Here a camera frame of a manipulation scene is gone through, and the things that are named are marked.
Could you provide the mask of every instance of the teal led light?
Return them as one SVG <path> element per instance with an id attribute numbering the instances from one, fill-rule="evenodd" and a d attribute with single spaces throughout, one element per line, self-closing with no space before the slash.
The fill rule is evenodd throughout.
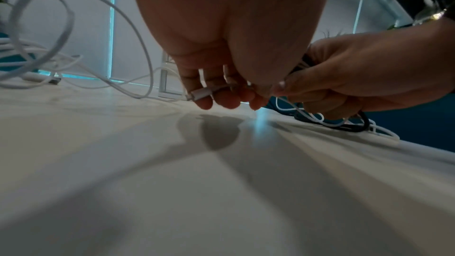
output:
<path id="1" fill-rule="evenodd" d="M 112 57 L 114 55 L 114 17 L 115 11 L 111 7 L 109 9 L 109 55 L 108 55 L 108 69 L 106 71 L 107 78 L 112 76 Z"/>

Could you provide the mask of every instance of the desk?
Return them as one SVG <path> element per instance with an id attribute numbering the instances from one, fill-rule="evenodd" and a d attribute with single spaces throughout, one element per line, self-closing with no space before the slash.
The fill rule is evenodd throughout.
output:
<path id="1" fill-rule="evenodd" d="M 67 85 L 2 90 L 0 127 L 5 255 L 453 253 L 447 151 Z"/>

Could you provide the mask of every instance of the hand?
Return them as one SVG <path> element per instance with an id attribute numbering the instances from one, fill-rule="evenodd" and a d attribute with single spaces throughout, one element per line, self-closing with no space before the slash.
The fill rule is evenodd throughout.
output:
<path id="1" fill-rule="evenodd" d="M 327 38 L 307 54 L 318 64 L 273 87 L 276 96 L 303 102 L 327 119 L 359 110 L 402 109 L 437 100 L 455 89 L 455 22 Z"/>
<path id="2" fill-rule="evenodd" d="M 175 60 L 188 91 L 230 81 L 273 84 L 305 52 L 326 0 L 137 0 L 153 36 Z M 266 100 L 246 89 L 221 90 L 213 99 L 226 108 Z M 212 98 L 196 103 L 209 109 Z"/>

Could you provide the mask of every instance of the fingernail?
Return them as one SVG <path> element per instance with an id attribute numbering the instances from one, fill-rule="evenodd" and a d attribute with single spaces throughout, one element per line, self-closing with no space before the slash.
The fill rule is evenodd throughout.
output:
<path id="1" fill-rule="evenodd" d="M 284 82 L 284 81 L 278 82 L 278 84 L 275 84 L 275 85 L 272 87 L 272 93 L 273 93 L 274 95 L 280 94 L 281 92 L 284 91 L 285 86 L 286 86 L 286 82 Z"/>

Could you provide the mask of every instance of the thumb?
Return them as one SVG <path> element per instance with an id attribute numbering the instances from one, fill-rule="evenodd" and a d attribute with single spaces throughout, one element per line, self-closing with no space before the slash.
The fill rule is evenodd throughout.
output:
<path id="1" fill-rule="evenodd" d="M 345 73 L 336 59 L 290 74 L 272 87 L 274 96 L 288 96 L 314 90 L 331 89 L 345 83 Z"/>

